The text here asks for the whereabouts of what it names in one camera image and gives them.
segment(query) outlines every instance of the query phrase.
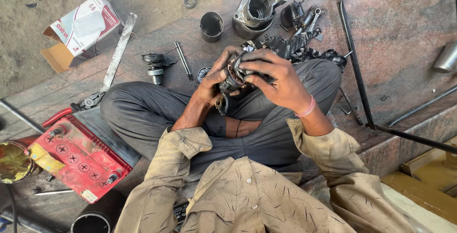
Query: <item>yellow grease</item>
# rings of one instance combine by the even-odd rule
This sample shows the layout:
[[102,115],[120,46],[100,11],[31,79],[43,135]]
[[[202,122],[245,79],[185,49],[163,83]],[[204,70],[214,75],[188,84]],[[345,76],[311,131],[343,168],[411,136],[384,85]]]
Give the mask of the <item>yellow grease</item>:
[[24,150],[11,143],[0,143],[0,180],[14,182],[25,177],[31,166]]

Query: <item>shirt pocket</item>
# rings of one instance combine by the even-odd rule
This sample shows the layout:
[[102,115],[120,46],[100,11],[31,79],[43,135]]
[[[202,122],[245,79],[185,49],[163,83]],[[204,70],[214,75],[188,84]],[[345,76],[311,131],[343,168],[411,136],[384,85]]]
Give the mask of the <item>shirt pocket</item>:
[[236,218],[235,209],[236,195],[223,193],[218,190],[208,190],[191,207],[189,214],[209,211],[216,213],[226,222],[232,222]]

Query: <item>mechanic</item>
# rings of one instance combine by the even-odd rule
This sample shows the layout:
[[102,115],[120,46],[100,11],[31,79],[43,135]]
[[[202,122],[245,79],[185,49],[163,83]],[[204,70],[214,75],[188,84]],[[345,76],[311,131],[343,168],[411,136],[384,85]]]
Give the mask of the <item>mechanic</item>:
[[[181,232],[414,232],[384,200],[379,177],[355,153],[357,141],[325,116],[341,81],[334,63],[293,67],[271,50],[249,52],[239,67],[276,80],[247,76],[258,89],[233,97],[230,114],[218,115],[217,84],[231,55],[241,52],[227,47],[191,96],[143,82],[117,84],[106,94],[104,118],[152,158],[115,232],[173,232],[183,179],[197,186],[188,188],[193,197]],[[284,176],[303,171],[300,154],[327,179],[334,212]]]

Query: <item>knee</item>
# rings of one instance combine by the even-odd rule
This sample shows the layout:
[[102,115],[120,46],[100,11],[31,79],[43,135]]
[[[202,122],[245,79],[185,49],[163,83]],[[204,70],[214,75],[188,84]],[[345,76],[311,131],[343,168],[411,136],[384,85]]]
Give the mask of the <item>knee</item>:
[[331,82],[332,84],[341,84],[341,70],[334,62],[325,59],[313,59],[304,61],[296,65],[298,77],[305,81],[314,79],[318,81]]
[[148,84],[146,82],[125,82],[112,86],[103,96],[100,103],[101,116],[110,121],[113,114],[116,117],[122,115],[124,111],[127,111],[138,104],[139,97],[137,96],[137,90],[142,84]]

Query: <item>man's left hand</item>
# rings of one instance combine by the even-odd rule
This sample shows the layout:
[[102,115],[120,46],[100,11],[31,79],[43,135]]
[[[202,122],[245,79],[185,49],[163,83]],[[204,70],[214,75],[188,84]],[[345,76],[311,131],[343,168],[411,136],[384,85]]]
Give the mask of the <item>man's left hand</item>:
[[198,98],[205,107],[212,107],[217,98],[222,96],[217,88],[217,84],[224,81],[229,72],[226,70],[227,63],[232,55],[240,55],[243,49],[239,46],[230,45],[227,46],[221,57],[214,62],[213,67],[208,74],[202,79],[202,82],[198,86],[194,95]]

